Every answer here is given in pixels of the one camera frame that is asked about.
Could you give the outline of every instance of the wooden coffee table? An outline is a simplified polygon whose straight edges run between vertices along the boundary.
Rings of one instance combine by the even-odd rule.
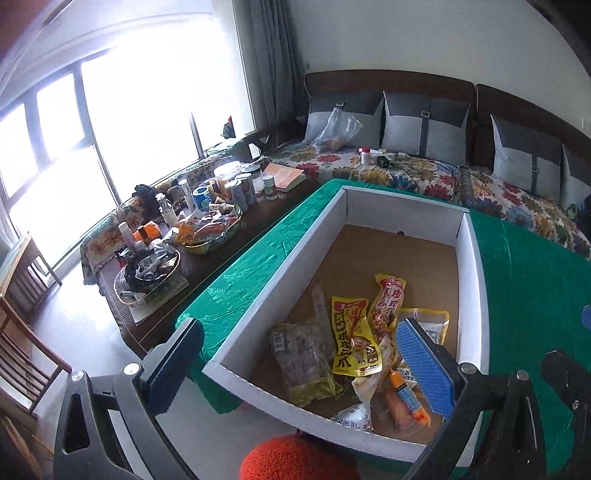
[[[252,243],[317,188],[315,180],[306,179],[292,191],[280,193],[275,200],[259,196],[257,204],[243,214],[242,225],[234,237],[215,252],[196,255],[180,246],[181,271],[189,286],[138,324],[134,322],[129,307],[116,297],[113,281],[119,273],[119,264],[116,258],[110,260],[97,277],[127,346],[143,358],[150,349],[165,342],[173,332],[177,316]]]

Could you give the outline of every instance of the vacuum-sealed food package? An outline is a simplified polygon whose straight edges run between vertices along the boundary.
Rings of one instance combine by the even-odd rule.
[[[320,329],[314,322],[278,325],[271,332],[271,349],[290,403],[304,407],[343,390],[330,371]]]
[[[396,328],[398,312],[404,300],[406,280],[379,273],[375,276],[375,281],[380,287],[380,292],[369,309],[368,322],[372,333],[380,342],[388,332]]]

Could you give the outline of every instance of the curtain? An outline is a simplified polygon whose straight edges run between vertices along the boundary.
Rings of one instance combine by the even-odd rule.
[[[304,69],[287,0],[251,0],[250,17],[267,125],[303,115]]]

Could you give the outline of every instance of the red fuzzy stool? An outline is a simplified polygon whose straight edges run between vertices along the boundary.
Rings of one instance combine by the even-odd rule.
[[[302,435],[261,443],[242,462],[240,480],[360,480],[355,464]]]

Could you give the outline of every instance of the bottle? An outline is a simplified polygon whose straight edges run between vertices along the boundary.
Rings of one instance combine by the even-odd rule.
[[[135,238],[134,234],[127,225],[127,222],[121,222],[119,224],[119,231],[121,232],[121,237],[123,237],[123,242],[127,245],[130,249],[135,252]]]
[[[160,213],[168,228],[174,227],[178,223],[177,214],[174,213],[172,205],[166,199],[166,195],[164,193],[157,193],[156,200],[160,204]]]
[[[187,216],[191,216],[195,210],[197,210],[197,204],[193,198],[193,192],[189,187],[189,181],[187,179],[181,180],[178,185],[183,189],[185,202],[187,202]]]
[[[361,164],[371,165],[371,153],[367,147],[361,149]]]
[[[242,167],[242,173],[251,174],[252,185],[255,188],[255,194],[260,194],[265,189],[265,184],[262,181],[262,170],[261,166],[256,163],[249,163],[245,167]]]

